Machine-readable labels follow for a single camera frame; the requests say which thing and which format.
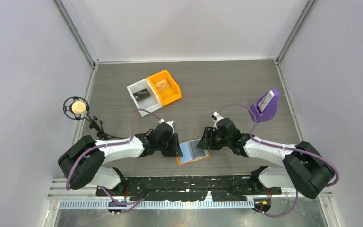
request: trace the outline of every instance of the white panel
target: white panel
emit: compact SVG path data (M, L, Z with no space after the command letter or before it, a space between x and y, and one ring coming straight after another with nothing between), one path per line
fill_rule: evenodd
M282 66L304 136L341 172L342 226L363 226L363 0L318 1Z
M66 1L103 62L276 58L307 0Z
M0 1L0 227L41 226L90 68L50 0Z

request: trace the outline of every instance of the table surface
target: table surface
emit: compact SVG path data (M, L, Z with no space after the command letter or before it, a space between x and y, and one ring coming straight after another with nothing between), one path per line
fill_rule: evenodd
M274 119L257 125L254 134L262 139L284 144L299 142L282 84L272 60L192 61L101 64L98 67L90 98L90 115L104 123L106 133L119 137L131 135L130 112L136 108L126 86L168 70L179 84L183 98L165 106L155 114L175 120L179 142L200 139L204 127L213 126L211 114L230 103L250 106L272 88L280 92ZM242 133L249 133L253 121L242 107L222 111ZM158 125L156 118L135 114L136 133ZM85 123L82 135L96 131ZM125 158L105 164L119 168L125 176L191 176L249 174L260 166L278 167L257 158L233 154L228 148L210 151L210 158L178 166L175 157L163 157L159 151L142 158Z

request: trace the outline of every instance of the purple cable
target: purple cable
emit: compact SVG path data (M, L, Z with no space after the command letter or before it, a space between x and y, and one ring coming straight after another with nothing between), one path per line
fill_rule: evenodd
M290 208L290 210L288 212L286 212L284 214L268 214L268 213L264 212L264 215L268 216L268 217L273 217L273 218L279 218L279 217L286 216L286 215L290 214L293 211L294 207L297 205L297 201L298 201L298 191L295 190L295 200L294 200L293 206ZM256 210L257 212L262 213L262 206L261 206L261 209L257 209L257 208L254 207L254 210Z
M135 109L131 112L131 137L129 140L126 140L126 141L123 141L123 142L115 142L115 143L108 143L107 145L105 144L101 144L101 145L98 145L98 146L94 146L86 151L84 151L77 159L76 159L76 162L74 163L73 167L71 168L70 172L69 172L69 175L67 177L67 180L66 180L66 190L70 190L70 180L73 176L73 173L74 171L76 170L76 167L77 165L79 164L79 162L88 154L90 153L91 151L93 151L94 149L97 149L97 148L102 148L102 147L109 147L109 146L116 146L116 145L122 145L122 144L127 144L127 143L130 143L133 138L134 138L134 135L135 135L135 124L134 124L134 117L133 117L133 114L136 112L136 111L144 111L144 112L147 112L149 114L151 114L152 116L156 117L158 120L161 120L160 117L158 117L157 115L155 115L154 113L148 111L148 110L144 110L144 109ZM105 194L107 196L109 196L116 204L118 205L132 205L132 204L135 204L135 206L137 206L141 201L143 201L144 199L140 199L138 201L135 201L135 202L129 202L129 203L122 203L122 202L119 202L118 200L116 200L115 198L113 198L109 193L108 191L105 189L105 187L101 187L101 189L105 192ZM121 213L126 213L126 212L129 212L130 209L134 208L135 206L125 210L125 211L122 211Z
M252 110L250 110L250 108L248 107L248 106L246 106L246 105L243 105L243 104L239 104L239 103L232 103L232 104L229 104L229 105L226 105L226 106L224 106L224 107L222 107L222 108L220 108L217 112L218 113L220 113L222 110L224 110L225 108L227 108L227 107L229 107L229 106L232 106L232 105L238 105L238 106L241 106L241 107L244 107L244 108L246 108L249 112L251 112L251 114L252 114L252 116L254 116L254 126L251 128L251 130L250 130L250 138L253 140L253 141L255 141L255 142L257 142L257 143L262 143L262 144L265 144L265 145L267 145L267 146L270 146L270 147L274 147L274 148L278 148L278 149L286 149L286 150L291 150L291 151L295 151L295 152L301 152L301 153L303 153L303 154L306 154L306 155L309 155L309 156L312 156L312 157L314 157L314 158L317 158L317 159L319 159L319 160L321 160L321 161L323 161L324 163L326 163L326 164L328 164L332 169L333 169L333 171L335 171L335 174L336 174L336 177L335 177L335 180L332 182L332 183L329 183L329 184L327 184L326 185L326 187L331 187L331 186L333 186L333 185L335 185L335 184L337 184L337 182L339 181L339 179L340 179L340 174L339 174L339 172L338 172L338 170L336 169L336 167L331 163L331 162L329 162L329 161L327 161L326 159L324 159L323 157L321 157L321 156L319 156L319 155L316 155L316 154L313 154L313 153L311 153L311 152L308 152L308 151L306 151L306 150L301 150L301 149L297 149L297 148L287 148L287 147L282 147L282 146L279 146L279 145L276 145L276 144L272 144L272 143L267 143L267 142L259 142L257 139L255 139L253 136L252 136L252 133L254 132L254 129L255 129L255 126L257 126L257 117L255 116L255 114L254 114L254 112L252 111ZM275 217L275 218L277 218L277 217L283 217L283 216L285 216L285 215L288 215L288 214L290 214L291 212L292 212L292 210L294 209L294 207L296 206L296 204L297 204L297 201L298 201L298 191L296 190L296 197L295 197L295 201L294 201L294 204L293 204L293 206L292 206L292 208L288 211L288 212L286 212L286 213L284 213L284 214L268 214L268 213L264 213L264 215L266 215L266 216L269 216L269 217Z

